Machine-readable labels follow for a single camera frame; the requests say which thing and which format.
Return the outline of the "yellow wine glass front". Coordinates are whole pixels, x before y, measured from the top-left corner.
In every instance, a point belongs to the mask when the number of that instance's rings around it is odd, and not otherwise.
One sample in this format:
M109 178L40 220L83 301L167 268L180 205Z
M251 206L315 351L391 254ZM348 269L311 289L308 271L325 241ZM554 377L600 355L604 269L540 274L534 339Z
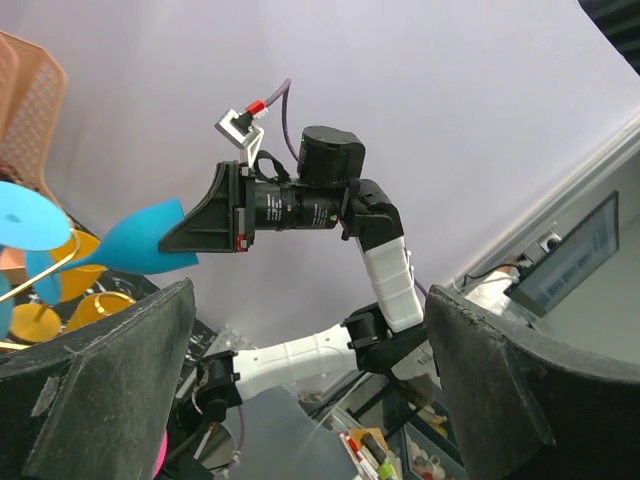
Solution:
M84 259L100 245L100 240L81 230L74 230L72 237L62 246L50 251L52 260L58 262L75 252L73 260ZM101 265L88 264L73 269L59 270L55 277L60 281L59 303L71 301L96 283L104 272Z

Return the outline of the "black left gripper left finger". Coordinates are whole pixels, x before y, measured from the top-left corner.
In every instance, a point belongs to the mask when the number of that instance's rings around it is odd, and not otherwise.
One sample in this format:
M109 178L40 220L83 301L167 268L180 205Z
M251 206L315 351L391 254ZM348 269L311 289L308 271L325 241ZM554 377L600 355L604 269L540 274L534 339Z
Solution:
M2 354L2 478L153 478L194 320L184 279Z

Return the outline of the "blue wine glass front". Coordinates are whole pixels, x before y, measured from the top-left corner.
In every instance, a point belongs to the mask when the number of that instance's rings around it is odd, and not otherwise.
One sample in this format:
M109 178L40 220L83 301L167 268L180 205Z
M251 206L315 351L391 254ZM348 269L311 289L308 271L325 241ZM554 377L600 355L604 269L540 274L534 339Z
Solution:
M194 266L199 263L194 252L161 253L158 249L162 237L183 219L177 198L140 209L118 222L91 255L71 260L60 270L94 264L129 274L155 275ZM32 277L32 267L25 267Z

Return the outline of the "yellow wine glass back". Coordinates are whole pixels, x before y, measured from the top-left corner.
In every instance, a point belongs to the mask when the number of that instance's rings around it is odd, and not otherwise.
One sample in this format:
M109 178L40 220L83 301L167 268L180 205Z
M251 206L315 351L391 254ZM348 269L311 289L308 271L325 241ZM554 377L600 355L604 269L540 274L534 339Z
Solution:
M94 293L82 298L66 320L47 305L19 305L13 309L9 337L26 344L46 342L120 313L135 303L119 292Z

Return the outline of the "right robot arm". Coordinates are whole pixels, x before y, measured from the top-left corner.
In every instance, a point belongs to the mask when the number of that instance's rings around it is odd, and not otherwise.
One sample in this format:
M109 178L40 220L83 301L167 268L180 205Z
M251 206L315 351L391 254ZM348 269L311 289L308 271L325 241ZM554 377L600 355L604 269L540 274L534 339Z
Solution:
M204 198L162 237L164 253L245 252L260 231L340 228L355 244L354 260L312 245L303 267L314 288L295 292L289 307L315 320L342 305L350 315L303 338L207 357L197 369L195 409L224 415L274 387L351 370L386 375L415 400L431 397L435 365L401 216L362 177L364 159L355 134L306 127L295 177L267 177L253 160L221 163Z

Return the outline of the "light blue wine glass back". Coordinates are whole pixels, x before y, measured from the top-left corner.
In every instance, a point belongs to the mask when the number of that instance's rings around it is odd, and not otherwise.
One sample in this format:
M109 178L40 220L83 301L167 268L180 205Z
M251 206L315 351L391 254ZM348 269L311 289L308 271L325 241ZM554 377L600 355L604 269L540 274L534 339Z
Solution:
M71 237L64 212L43 195L26 187L1 183L1 249L51 251ZM39 304L33 288L15 297L15 305Z

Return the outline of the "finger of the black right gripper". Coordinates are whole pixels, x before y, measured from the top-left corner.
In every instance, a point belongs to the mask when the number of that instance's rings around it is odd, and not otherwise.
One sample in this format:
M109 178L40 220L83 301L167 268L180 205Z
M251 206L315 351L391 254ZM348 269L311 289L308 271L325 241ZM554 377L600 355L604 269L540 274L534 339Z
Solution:
M234 253L236 163L216 166L209 190L200 202L159 241L161 253Z

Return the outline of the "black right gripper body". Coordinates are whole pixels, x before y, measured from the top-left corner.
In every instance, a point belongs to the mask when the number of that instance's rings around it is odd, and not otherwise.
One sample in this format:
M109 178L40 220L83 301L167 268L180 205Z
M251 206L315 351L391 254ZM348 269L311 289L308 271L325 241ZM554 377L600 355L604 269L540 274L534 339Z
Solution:
M271 160L275 176L268 177L256 161L239 165L240 203L234 208L235 252L246 252L259 230L284 231L300 227L300 197L289 172L279 160Z

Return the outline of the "magenta wine glass front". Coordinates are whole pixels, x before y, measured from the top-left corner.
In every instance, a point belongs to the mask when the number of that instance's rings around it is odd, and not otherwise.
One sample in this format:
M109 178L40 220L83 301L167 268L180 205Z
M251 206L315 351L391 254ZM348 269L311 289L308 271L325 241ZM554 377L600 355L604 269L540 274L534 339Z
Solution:
M159 472L161 471L161 468L166 458L167 447L168 447L168 435L167 435L167 431L164 431L161 444L156 456L155 464L154 464L154 471L152 476L153 479L155 479L159 474Z

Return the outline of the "yellow wine glass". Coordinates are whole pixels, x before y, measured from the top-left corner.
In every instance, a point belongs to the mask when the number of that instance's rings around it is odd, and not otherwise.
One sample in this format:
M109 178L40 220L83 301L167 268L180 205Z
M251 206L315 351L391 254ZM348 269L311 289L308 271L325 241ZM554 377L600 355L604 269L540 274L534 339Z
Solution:
M52 260L58 262L75 252L73 260L84 259L100 245L100 240L81 230L74 230L72 237L62 246L50 251ZM73 269L59 270L55 277L60 281L59 303L71 301L96 283L104 272L101 265L88 264Z
M120 313L135 303L119 292L94 293L82 298L66 320L47 305L19 305L13 309L9 337L26 344L46 342Z

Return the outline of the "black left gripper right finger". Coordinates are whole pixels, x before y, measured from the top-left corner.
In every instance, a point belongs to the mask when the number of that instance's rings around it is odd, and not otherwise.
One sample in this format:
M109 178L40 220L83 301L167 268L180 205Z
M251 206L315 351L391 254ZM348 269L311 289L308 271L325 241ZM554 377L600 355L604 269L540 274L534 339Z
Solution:
M639 367L432 285L426 323L471 479L636 479Z

